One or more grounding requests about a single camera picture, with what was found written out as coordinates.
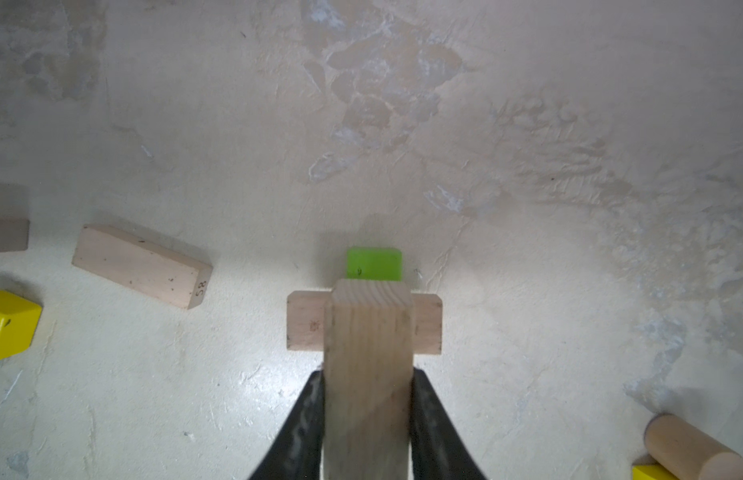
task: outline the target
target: bright green block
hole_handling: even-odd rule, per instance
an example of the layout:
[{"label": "bright green block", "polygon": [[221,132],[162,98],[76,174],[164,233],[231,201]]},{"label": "bright green block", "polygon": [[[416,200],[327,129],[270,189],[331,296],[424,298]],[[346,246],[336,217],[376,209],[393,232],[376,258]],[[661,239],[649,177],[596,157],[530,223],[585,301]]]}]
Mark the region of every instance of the bright green block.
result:
[{"label": "bright green block", "polygon": [[400,282],[404,256],[397,248],[347,249],[347,278]]}]

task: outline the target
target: yellow block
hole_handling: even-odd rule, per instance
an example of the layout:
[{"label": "yellow block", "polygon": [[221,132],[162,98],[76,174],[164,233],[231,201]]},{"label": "yellow block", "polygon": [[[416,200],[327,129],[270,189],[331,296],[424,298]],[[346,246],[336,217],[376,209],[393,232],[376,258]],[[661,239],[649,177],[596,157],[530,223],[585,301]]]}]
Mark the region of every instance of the yellow block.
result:
[{"label": "yellow block", "polygon": [[40,305],[0,291],[0,360],[27,350],[41,310]]},{"label": "yellow block", "polygon": [[633,480],[678,480],[661,465],[638,465],[633,467]]}]

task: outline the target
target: rectangular wooden block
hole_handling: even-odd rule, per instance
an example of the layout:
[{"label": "rectangular wooden block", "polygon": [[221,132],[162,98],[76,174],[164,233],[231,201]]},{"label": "rectangular wooden block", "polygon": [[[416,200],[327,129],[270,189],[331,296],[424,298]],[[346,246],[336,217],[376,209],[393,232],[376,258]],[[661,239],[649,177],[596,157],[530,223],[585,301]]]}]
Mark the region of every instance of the rectangular wooden block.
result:
[{"label": "rectangular wooden block", "polygon": [[72,264],[130,289],[191,309],[203,302],[212,267],[106,225],[86,225]]},{"label": "rectangular wooden block", "polygon": [[414,302],[405,283],[339,280],[326,306],[324,473],[406,480]]},{"label": "rectangular wooden block", "polygon": [[[286,348],[323,350],[325,305],[331,292],[298,290],[286,300]],[[443,301],[434,293],[412,293],[415,304],[415,353],[441,354]]]},{"label": "rectangular wooden block", "polygon": [[27,218],[0,218],[0,252],[27,250],[30,221]]}]

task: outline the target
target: wood grain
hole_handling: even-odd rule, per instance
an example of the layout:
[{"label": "wood grain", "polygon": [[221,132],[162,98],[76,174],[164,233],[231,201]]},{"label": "wood grain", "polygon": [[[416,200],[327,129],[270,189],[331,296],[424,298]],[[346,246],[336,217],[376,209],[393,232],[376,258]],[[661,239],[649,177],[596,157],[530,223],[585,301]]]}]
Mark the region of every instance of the wood grain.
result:
[{"label": "wood grain", "polygon": [[339,280],[326,307],[324,472],[405,480],[414,302],[401,282]]},{"label": "wood grain", "polygon": [[[286,348],[323,350],[325,306],[328,291],[297,290],[286,300]],[[434,293],[412,293],[415,305],[415,353],[441,354],[443,301]]]},{"label": "wood grain", "polygon": [[743,480],[743,458],[674,415],[656,417],[644,437],[649,455],[679,480]]},{"label": "wood grain", "polygon": [[212,267],[105,225],[86,225],[72,264],[184,309],[203,302]]},{"label": "wood grain", "polygon": [[0,218],[0,253],[27,250],[30,221],[27,218]]}]

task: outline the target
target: white surface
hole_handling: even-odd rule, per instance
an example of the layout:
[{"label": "white surface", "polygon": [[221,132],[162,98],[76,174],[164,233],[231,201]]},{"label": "white surface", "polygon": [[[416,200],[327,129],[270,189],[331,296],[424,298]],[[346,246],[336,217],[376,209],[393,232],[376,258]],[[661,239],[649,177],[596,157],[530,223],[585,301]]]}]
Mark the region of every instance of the white surface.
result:
[{"label": "white surface", "polygon": [[[743,0],[11,5],[0,288],[44,311],[0,478],[246,478],[320,365],[286,296],[351,245],[442,296],[416,362],[488,476],[627,479],[645,406],[743,455]],[[203,304],[72,267],[89,222],[212,263]]]}]

